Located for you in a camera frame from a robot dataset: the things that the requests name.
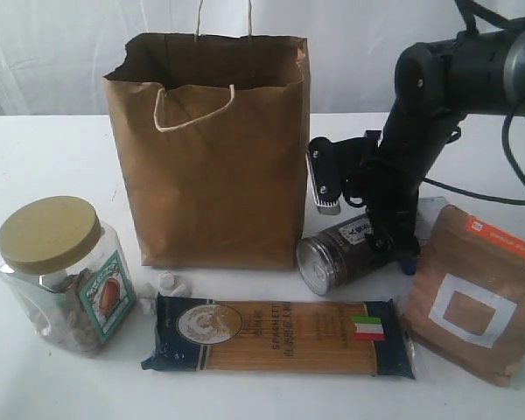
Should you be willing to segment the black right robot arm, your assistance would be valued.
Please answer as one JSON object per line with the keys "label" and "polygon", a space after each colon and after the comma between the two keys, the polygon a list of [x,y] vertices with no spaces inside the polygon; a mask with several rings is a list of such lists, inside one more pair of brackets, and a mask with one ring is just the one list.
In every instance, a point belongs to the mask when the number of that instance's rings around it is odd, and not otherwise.
{"label": "black right robot arm", "polygon": [[525,116],[525,18],[499,31],[475,28],[456,38],[417,43],[395,65],[395,102],[381,136],[356,140],[343,194],[364,207],[371,228],[347,264],[356,274],[399,262],[416,269],[420,185],[469,115],[500,115],[508,130]]}

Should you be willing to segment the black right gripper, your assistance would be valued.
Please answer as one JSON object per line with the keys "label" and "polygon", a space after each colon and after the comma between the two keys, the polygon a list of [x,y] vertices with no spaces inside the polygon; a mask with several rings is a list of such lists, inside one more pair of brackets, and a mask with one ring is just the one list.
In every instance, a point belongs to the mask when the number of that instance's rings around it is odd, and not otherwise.
{"label": "black right gripper", "polygon": [[414,276],[420,256],[415,236],[418,188],[433,165],[433,149],[384,150],[370,143],[340,146],[340,185],[346,203],[365,207],[370,245],[388,245],[386,262]]}

